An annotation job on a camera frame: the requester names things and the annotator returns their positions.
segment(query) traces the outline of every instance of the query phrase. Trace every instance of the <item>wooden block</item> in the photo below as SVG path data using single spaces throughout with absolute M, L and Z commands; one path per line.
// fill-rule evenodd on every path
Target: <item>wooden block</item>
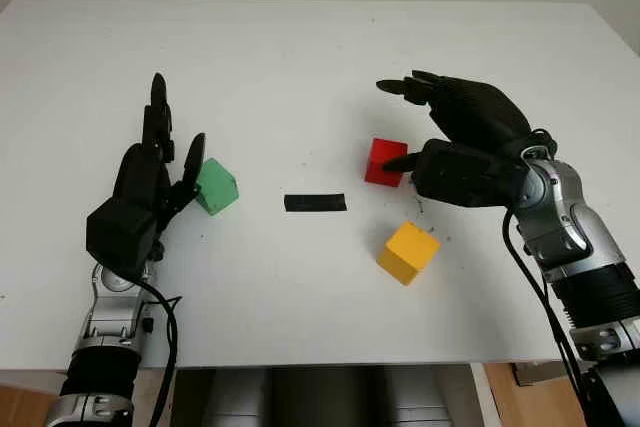
M 378 264 L 404 285 L 433 258 L 440 242 L 411 222 L 405 222 L 384 244 Z
M 217 214 L 239 196 L 236 179 L 215 159 L 202 164 L 197 183 L 200 186 L 197 200 L 210 215 Z
M 397 187 L 402 179 L 402 172 L 385 172 L 382 170 L 382 166 L 388 160 L 407 155 L 407 149 L 407 144 L 403 142 L 373 139 L 364 180 L 374 184 Z

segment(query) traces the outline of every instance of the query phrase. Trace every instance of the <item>wire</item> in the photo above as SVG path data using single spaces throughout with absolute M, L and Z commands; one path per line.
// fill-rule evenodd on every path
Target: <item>wire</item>
M 176 367 L 176 359 L 178 357 L 178 322 L 176 321 L 176 316 L 173 312 L 173 309 L 182 297 L 173 297 L 172 299 L 170 299 L 171 301 L 173 301 L 173 304 L 170 304 L 170 301 L 165 299 L 164 296 L 155 287 L 147 284 L 143 280 L 127 279 L 125 277 L 122 278 L 146 290 L 157 300 L 157 302 L 147 303 L 158 303 L 167 313 L 167 341 L 169 342 L 169 358 L 167 359 L 167 365 L 164 370 L 164 375 L 162 376 L 160 390 L 158 391 L 158 396 L 156 397 L 156 405 L 153 408 L 153 414 L 151 416 L 151 421 L 149 422 L 149 427 L 156 427 L 158 425 L 158 422 L 160 421 L 160 417 L 162 416 L 164 406 L 167 403 L 169 388 L 171 387 L 171 379 L 173 378 L 173 372 Z
M 588 418 L 588 399 L 586 396 L 586 389 L 584 387 L 584 383 L 582 380 L 582 375 L 580 373 L 580 367 L 576 360 L 576 357 L 571 349 L 571 345 L 567 340 L 567 336 L 560 325 L 560 321 L 558 317 L 556 317 L 555 312 L 551 308 L 551 304 L 549 303 L 549 291 L 546 282 L 543 280 L 544 291 L 540 288 L 533 275 L 527 268 L 526 264 L 516 251 L 513 243 L 511 242 L 511 237 L 509 234 L 509 225 L 511 224 L 511 218 L 513 217 L 513 212 L 508 209 L 504 215 L 504 219 L 502 221 L 502 238 L 507 247 L 507 250 L 513 257 L 513 260 L 518 265 L 527 281 L 533 288 L 536 296 L 540 300 L 540 303 L 545 309 L 547 314 L 547 318 L 549 319 L 549 324 L 551 326 L 551 331 L 553 333 L 556 344 L 558 345 L 558 350 L 560 351 L 560 357 L 562 359 L 562 363 L 564 364 L 565 370 L 567 371 L 567 376 L 569 377 L 569 381 L 571 382 L 571 386 L 573 387 L 574 392 L 576 393 L 576 397 L 580 402 L 582 410 L 585 414 L 585 418 Z
M 167 299 L 167 302 L 171 304 L 171 310 L 175 310 L 176 305 L 181 300 L 182 300 L 182 296 L 177 295 L 175 297 L 171 297 L 170 299 Z M 158 304 L 160 304 L 160 302 L 154 301 L 154 300 L 148 300 L 146 302 L 143 302 L 143 305 L 158 305 Z M 169 327 L 170 327 L 169 319 L 167 319 L 167 339 L 169 339 L 169 342 L 171 342 L 171 329 Z

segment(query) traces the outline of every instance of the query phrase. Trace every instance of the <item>green cube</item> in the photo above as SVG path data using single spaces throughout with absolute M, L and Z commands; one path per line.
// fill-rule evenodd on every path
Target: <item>green cube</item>
M 198 202 L 210 215 L 215 215 L 239 197 L 236 179 L 215 159 L 202 164 L 197 180 Z

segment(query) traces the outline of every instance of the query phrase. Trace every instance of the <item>table surface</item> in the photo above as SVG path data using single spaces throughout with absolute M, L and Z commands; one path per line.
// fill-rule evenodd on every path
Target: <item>table surface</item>
M 156 71 L 173 178 L 204 131 L 240 191 L 214 217 L 191 204 L 164 236 L 179 365 L 556 358 L 501 209 L 363 182 L 372 137 L 442 137 L 375 88 L 411 68 L 493 83 L 548 128 L 635 269 L 640 60 L 588 6 L 14 0 L 0 14 L 0 368 L 66 367 L 91 301 L 85 219 L 140 137 Z M 284 211 L 286 193 L 340 192 L 346 212 Z M 409 287 L 375 262 L 405 220 L 442 242 Z M 144 363 L 166 355 L 158 329 Z

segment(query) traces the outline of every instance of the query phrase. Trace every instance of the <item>metal joint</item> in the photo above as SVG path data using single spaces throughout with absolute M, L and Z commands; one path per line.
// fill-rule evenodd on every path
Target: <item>metal joint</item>
M 640 349 L 640 316 L 571 329 L 570 334 L 580 357 L 603 360 L 613 354 Z
M 531 170 L 515 215 L 545 280 L 553 283 L 624 262 L 604 222 L 585 203 L 578 173 L 563 162 L 523 159 Z
M 117 419 L 127 418 L 133 418 L 133 403 L 125 397 L 112 394 L 70 394 L 56 399 L 44 425 L 55 427 L 73 422 L 110 424 Z
M 143 280 L 151 275 L 145 267 Z M 140 354 L 144 332 L 138 328 L 146 315 L 146 291 L 97 264 L 91 278 L 94 303 L 85 319 L 75 350 L 87 347 L 123 347 Z

